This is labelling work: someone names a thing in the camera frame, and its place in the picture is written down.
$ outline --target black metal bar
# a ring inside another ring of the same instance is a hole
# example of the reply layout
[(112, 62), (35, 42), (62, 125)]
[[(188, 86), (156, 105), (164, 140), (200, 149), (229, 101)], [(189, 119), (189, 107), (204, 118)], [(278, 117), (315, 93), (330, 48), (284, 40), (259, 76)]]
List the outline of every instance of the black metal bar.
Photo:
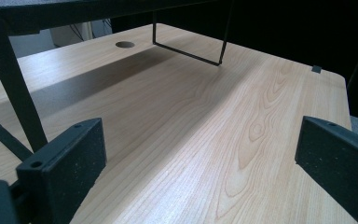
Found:
[(358, 134), (304, 117), (296, 162), (358, 221)]
[(32, 156), (32, 152), (0, 124), (0, 142), (21, 161)]
[(156, 46), (159, 46), (159, 47), (162, 47), (162, 48), (165, 48), (165, 49), (169, 49), (169, 50), (172, 50), (172, 51), (177, 52), (177, 53), (184, 54), (185, 56), (200, 60), (200, 61), (205, 62), (205, 63), (209, 63), (209, 64), (212, 64), (212, 65), (215, 65), (215, 66), (219, 66), (223, 62), (223, 57), (224, 57), (225, 51), (226, 51), (227, 39), (228, 39), (228, 31), (229, 31), (229, 25), (231, 23), (231, 17), (232, 17), (232, 11), (233, 11), (233, 8), (234, 8), (234, 3), (235, 3), (235, 0), (232, 0), (231, 1), (231, 6), (230, 6), (230, 9), (229, 9), (229, 12), (228, 12), (227, 25), (226, 25), (225, 35), (224, 35), (224, 38), (223, 38), (222, 50), (220, 52), (219, 63), (216, 63), (216, 62), (208, 60), (208, 59), (201, 58), (201, 57), (199, 57), (197, 55), (187, 53), (187, 52), (184, 52), (184, 51), (179, 50), (179, 49), (174, 49), (172, 47), (169, 47), (169, 46), (166, 46), (166, 45), (163, 45), (163, 44), (160, 44), (159, 42), (157, 42), (157, 40), (156, 40), (156, 35), (157, 35), (156, 34), (156, 32), (157, 32), (157, 11), (153, 11), (153, 39), (152, 39), (152, 42)]
[(235, 3), (235, 0), (232, 0), (231, 1), (231, 6), (230, 6), (230, 9), (229, 9), (229, 12), (228, 12), (228, 19), (227, 19), (227, 25), (226, 25), (226, 30), (225, 30), (225, 37), (223, 39), (223, 46), (222, 46), (222, 51), (220, 53), (219, 64), (222, 64), (223, 57), (224, 57), (225, 51), (226, 51), (226, 45), (227, 45), (227, 39), (228, 39), (228, 30), (229, 30), (229, 25), (231, 23), (231, 16), (232, 16), (233, 8), (234, 8), (234, 3)]
[(162, 47), (162, 48), (164, 48), (164, 49), (169, 49), (169, 50), (172, 50), (172, 51), (174, 51), (174, 52), (184, 54), (185, 56), (188, 56), (188, 57), (190, 57), (190, 58), (194, 58), (194, 59), (200, 60), (200, 61), (205, 62), (205, 63), (210, 63), (210, 64), (215, 65), (215, 66), (219, 66), (219, 65), (220, 65), (219, 63), (210, 61), (210, 60), (208, 60), (208, 59), (201, 58), (201, 57), (199, 57), (199, 56), (197, 56), (197, 55), (194, 55), (194, 54), (191, 54), (191, 53), (187, 53), (187, 52), (184, 52), (184, 51), (179, 50), (179, 49), (174, 49), (174, 48), (171, 48), (171, 47), (166, 46), (166, 45), (159, 44), (158, 42), (156, 42), (155, 45), (156, 45), (156, 46), (159, 46), (159, 47)]
[(1, 18), (0, 80), (33, 151), (37, 151), (44, 146), (48, 140), (43, 131), (42, 124), (34, 107), (34, 102), (28, 92), (16, 55), (7, 37), (6, 27)]
[(153, 11), (153, 44), (156, 44), (156, 32), (157, 32), (157, 11)]
[(174, 49), (174, 48), (171, 48), (169, 46), (166, 46), (166, 45), (163, 45), (163, 44), (160, 44), (159, 42), (157, 42), (156, 40), (156, 32), (157, 32), (157, 12), (156, 11), (153, 11), (153, 44), (156, 45), (156, 46), (159, 46), (161, 48), (164, 48), (164, 49), (169, 49), (169, 50), (172, 50), (176, 53), (180, 53), (180, 54), (184, 54), (185, 56), (188, 56), (190, 58), (194, 58), (194, 59), (197, 59), (197, 60), (200, 60), (202, 62), (205, 62), (205, 63), (209, 63), (209, 64), (212, 64), (212, 65), (215, 65), (215, 66), (219, 66), (220, 63), (216, 63), (216, 62), (213, 62), (211, 60), (208, 60), (208, 59), (204, 59), (204, 58), (201, 58), (197, 55), (194, 55), (194, 54), (191, 54), (191, 53), (187, 53), (187, 52), (184, 52), (182, 50), (179, 50), (179, 49)]
[(214, 1), (216, 0), (0, 0), (0, 15), (11, 35), (24, 35), (67, 24)]

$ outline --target black metal leg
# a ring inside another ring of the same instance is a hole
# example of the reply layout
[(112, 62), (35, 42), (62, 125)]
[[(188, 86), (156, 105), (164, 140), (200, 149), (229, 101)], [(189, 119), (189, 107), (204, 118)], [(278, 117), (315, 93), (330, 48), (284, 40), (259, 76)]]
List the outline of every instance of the black metal leg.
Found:
[(221, 52), (220, 52), (219, 63), (216, 63), (216, 62), (213, 62), (213, 61), (211, 61), (211, 60), (201, 58), (201, 57), (199, 57), (199, 56), (197, 56), (197, 55), (194, 55), (194, 54), (191, 54), (191, 53), (187, 53), (187, 52), (184, 52), (184, 51), (182, 51), (182, 50), (174, 49), (174, 48), (171, 48), (171, 47), (168, 47), (168, 46), (166, 46), (166, 45), (162, 45), (162, 44), (158, 43), (157, 40), (156, 40), (156, 32), (157, 32), (157, 11), (153, 11), (153, 44), (156, 45), (156, 46), (162, 47), (162, 48), (164, 48), (164, 49), (169, 49), (169, 50), (175, 51), (175, 52), (177, 52), (177, 53), (184, 54), (185, 56), (188, 56), (188, 57), (191, 57), (191, 58), (194, 58), (194, 59), (203, 61), (203, 62), (205, 62), (205, 63), (210, 63), (210, 64), (212, 64), (212, 65), (219, 66), (219, 65), (222, 64), (222, 62), (223, 62), (223, 57), (224, 57), (224, 54), (225, 54), (225, 51), (226, 51), (227, 38), (228, 38), (228, 28), (229, 28), (229, 25), (230, 25), (230, 22), (231, 22), (231, 16), (232, 16), (233, 8), (234, 8), (234, 3), (235, 3), (235, 0), (232, 0), (231, 6), (230, 6), (230, 10), (229, 10), (229, 13), (228, 13), (227, 25), (226, 25), (226, 30), (225, 30), (225, 36), (224, 36), (224, 39), (223, 39), (222, 50), (221, 50)]
[(231, 6), (228, 12), (228, 19), (227, 19), (227, 25), (226, 25), (226, 30), (225, 30), (225, 37), (223, 39), (223, 47), (222, 47), (222, 52), (220, 53), (220, 60), (219, 60), (219, 64), (222, 64), (223, 62), (223, 57), (225, 55), (225, 51), (226, 51), (226, 45), (227, 45), (227, 39), (228, 39), (228, 29), (229, 29), (229, 25), (231, 23), (231, 16), (232, 16), (232, 11), (234, 8), (234, 3), (235, 0), (231, 1)]
[(8, 39), (5, 24), (1, 18), (0, 80), (33, 151), (37, 151), (44, 146), (48, 140)]

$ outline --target desk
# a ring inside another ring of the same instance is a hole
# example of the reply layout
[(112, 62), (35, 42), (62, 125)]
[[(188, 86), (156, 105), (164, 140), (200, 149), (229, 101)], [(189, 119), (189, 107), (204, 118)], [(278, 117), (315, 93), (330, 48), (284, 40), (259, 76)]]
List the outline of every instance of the desk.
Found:
[[(151, 35), (19, 59), (48, 140), (103, 119), (108, 162), (73, 223), (355, 223), (294, 160), (304, 115), (351, 127), (343, 77), (233, 44), (216, 67)], [(209, 37), (160, 24), (158, 38), (219, 56)], [(0, 122), (29, 146), (1, 84)], [(0, 179), (19, 163), (0, 145)]]

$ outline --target light wood grain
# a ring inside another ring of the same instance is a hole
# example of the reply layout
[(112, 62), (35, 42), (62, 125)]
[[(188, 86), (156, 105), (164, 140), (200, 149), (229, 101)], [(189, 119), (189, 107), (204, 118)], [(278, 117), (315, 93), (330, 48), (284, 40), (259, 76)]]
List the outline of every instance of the light wood grain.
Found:
[[(165, 25), (158, 41), (221, 47)], [(72, 223), (355, 222), (294, 160), (304, 115), (351, 127), (342, 77), (232, 44), (215, 67), (150, 42), (146, 26), (20, 59), (48, 139), (103, 118), (108, 163)], [(27, 144), (1, 85), (0, 122)], [(0, 178), (19, 163), (0, 144)]]

